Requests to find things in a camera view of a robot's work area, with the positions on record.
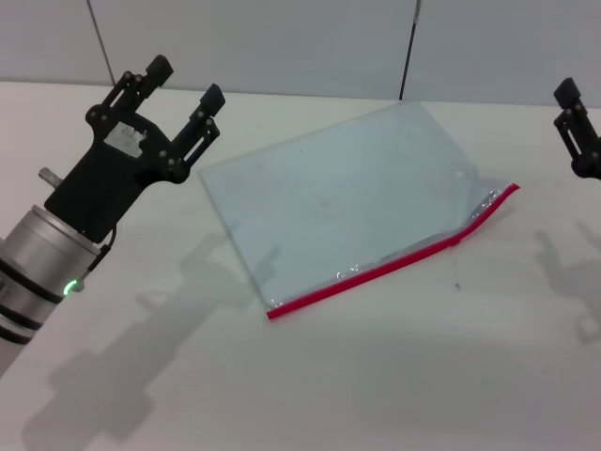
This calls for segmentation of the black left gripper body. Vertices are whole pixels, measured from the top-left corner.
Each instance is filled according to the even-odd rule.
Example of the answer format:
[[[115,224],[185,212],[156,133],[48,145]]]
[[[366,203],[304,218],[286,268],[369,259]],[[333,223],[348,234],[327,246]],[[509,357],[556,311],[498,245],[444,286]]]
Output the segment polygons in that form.
[[[191,129],[186,126],[171,141],[132,109],[101,105],[91,108],[85,119],[93,131],[91,148],[54,189],[44,208],[88,240],[100,243],[148,186],[187,179],[191,166],[185,156],[191,150]],[[119,124],[143,135],[139,156],[106,142]]]

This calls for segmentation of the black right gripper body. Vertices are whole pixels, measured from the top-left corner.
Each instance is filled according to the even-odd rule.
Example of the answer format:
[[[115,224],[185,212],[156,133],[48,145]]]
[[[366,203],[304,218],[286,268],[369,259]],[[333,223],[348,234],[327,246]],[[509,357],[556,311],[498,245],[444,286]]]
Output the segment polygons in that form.
[[[574,174],[581,179],[601,179],[601,163],[599,160],[577,159],[571,162]]]

